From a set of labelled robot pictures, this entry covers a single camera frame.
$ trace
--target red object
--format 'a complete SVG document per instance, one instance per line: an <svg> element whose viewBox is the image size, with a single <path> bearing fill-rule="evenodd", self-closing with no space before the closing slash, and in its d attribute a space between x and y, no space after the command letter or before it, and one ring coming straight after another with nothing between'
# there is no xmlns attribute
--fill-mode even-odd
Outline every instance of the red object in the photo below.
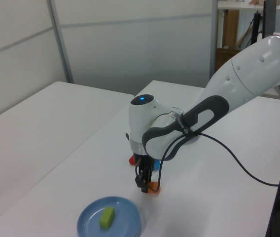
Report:
<svg viewBox="0 0 280 237"><path fill-rule="evenodd" d="M134 156L130 157L129 163L132 164L132 165L136 165Z"/></svg>

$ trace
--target white wall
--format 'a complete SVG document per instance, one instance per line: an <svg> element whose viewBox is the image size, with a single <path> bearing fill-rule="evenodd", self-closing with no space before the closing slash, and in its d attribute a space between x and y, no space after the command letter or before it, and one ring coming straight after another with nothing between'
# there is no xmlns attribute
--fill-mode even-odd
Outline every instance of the white wall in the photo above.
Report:
<svg viewBox="0 0 280 237"><path fill-rule="evenodd" d="M208 83L216 1L52 2L74 83L130 94L154 79Z"/></svg>
<svg viewBox="0 0 280 237"><path fill-rule="evenodd" d="M0 114L66 81L47 1L0 1Z"/></svg>

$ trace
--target blue plate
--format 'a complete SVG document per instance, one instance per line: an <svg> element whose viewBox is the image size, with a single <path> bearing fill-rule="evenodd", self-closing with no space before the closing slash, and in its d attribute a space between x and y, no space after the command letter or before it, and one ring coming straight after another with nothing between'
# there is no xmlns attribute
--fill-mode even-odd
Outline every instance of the blue plate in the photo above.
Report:
<svg viewBox="0 0 280 237"><path fill-rule="evenodd" d="M115 217L108 230L99 220L105 207L115 208ZM138 237L141 234L140 213L136 205L123 197L104 197L88 205L77 220L80 237Z"/></svg>

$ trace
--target green sponge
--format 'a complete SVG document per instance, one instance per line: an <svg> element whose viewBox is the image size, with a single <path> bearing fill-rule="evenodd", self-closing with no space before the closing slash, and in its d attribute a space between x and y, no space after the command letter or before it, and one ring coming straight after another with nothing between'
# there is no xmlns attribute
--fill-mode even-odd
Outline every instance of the green sponge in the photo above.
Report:
<svg viewBox="0 0 280 237"><path fill-rule="evenodd" d="M100 227L103 229L109 229L114 217L115 209L111 206L105 207L105 210L100 218Z"/></svg>

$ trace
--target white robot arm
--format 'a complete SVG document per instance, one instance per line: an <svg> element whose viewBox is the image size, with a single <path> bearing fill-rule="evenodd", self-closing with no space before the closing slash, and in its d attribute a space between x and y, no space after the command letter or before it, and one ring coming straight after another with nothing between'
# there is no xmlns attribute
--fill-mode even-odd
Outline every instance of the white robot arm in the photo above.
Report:
<svg viewBox="0 0 280 237"><path fill-rule="evenodd" d="M191 138L237 107L280 82L280 37L263 39L227 61L186 113L152 95L135 97L129 106L130 144L140 169L136 183L147 192L155 159L172 159Z"/></svg>

